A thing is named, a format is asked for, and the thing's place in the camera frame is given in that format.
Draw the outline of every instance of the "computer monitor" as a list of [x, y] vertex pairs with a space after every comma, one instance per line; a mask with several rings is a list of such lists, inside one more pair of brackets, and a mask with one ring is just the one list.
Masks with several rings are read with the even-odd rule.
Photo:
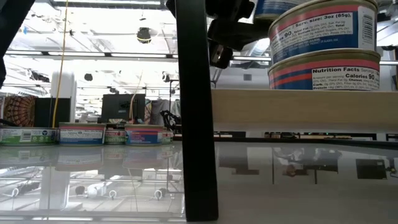
[[[130, 102], [132, 94], [107, 94], [103, 96], [101, 122], [109, 119], [124, 119], [129, 121]], [[133, 118], [145, 120], [145, 94], [136, 94], [132, 104]]]

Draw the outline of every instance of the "blue label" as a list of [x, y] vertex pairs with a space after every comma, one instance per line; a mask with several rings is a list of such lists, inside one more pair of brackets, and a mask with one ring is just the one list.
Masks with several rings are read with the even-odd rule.
[[287, 1], [267, 1], [259, 0], [254, 11], [255, 16], [260, 16], [263, 14], [277, 14], [281, 15], [289, 9], [296, 7], [297, 4]]
[[349, 35], [333, 35], [299, 42], [274, 54], [273, 60], [274, 63], [277, 63], [299, 54], [340, 48], [358, 48], [358, 31], [354, 31], [354, 34]]
[[102, 144], [103, 140], [89, 138], [61, 138], [60, 144]]
[[312, 79], [300, 80], [296, 82], [277, 85], [274, 89], [275, 90], [312, 90]]
[[126, 131], [126, 144], [159, 144], [162, 142], [157, 131]]

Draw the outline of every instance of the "green label can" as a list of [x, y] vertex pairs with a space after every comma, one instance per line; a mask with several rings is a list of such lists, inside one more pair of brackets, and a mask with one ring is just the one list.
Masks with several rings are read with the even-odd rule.
[[1, 127], [0, 144], [10, 146], [38, 146], [55, 144], [56, 129]]
[[106, 130], [105, 144], [125, 144], [126, 132], [124, 130]]
[[172, 131], [163, 131], [162, 144], [172, 144], [174, 133]]

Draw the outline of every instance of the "cable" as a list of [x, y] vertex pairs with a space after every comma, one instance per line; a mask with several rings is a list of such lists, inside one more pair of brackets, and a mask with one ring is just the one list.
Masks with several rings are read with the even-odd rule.
[[52, 116], [52, 128], [55, 128], [55, 117], [57, 115], [58, 97], [60, 96], [61, 78], [62, 78], [62, 70], [63, 70], [63, 58], [65, 56], [65, 43], [66, 43], [66, 39], [67, 39], [68, 3], [69, 3], [69, 0], [67, 0], [66, 5], [65, 5], [65, 25], [63, 27], [61, 69], [60, 69], [60, 76], [58, 78], [57, 97], [55, 98], [54, 112], [53, 112], [53, 116]]
[[134, 190], [134, 199], [135, 199], [135, 201], [136, 201], [136, 210], [137, 210], [137, 212], [138, 212], [138, 202], [137, 202], [136, 187], [134, 186], [134, 181], [132, 181], [132, 175], [131, 175], [130, 169], [127, 169], [127, 170], [129, 171], [129, 175], [130, 175], [130, 178], [131, 178], [132, 190]]
[[144, 71], [143, 70], [141, 70], [141, 76], [139, 77], [139, 81], [138, 81], [138, 86], [137, 86], [137, 89], [136, 89], [136, 91], [134, 92], [134, 94], [133, 94], [133, 96], [132, 96], [132, 98], [131, 98], [131, 101], [130, 101], [130, 119], [133, 121], [132, 123], [134, 123], [134, 117], [132, 116], [132, 102], [134, 101], [134, 97], [136, 97], [136, 94], [137, 94], [137, 92], [138, 92], [138, 87], [139, 87], [139, 85], [141, 84], [141, 78], [142, 78], [142, 74], [144, 73]]

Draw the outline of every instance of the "glass surface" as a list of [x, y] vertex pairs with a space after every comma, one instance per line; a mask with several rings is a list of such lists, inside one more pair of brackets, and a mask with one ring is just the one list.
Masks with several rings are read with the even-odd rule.
[[185, 219], [180, 146], [2, 146], [0, 167], [3, 215]]
[[397, 222], [398, 151], [242, 142], [216, 151], [222, 223]]

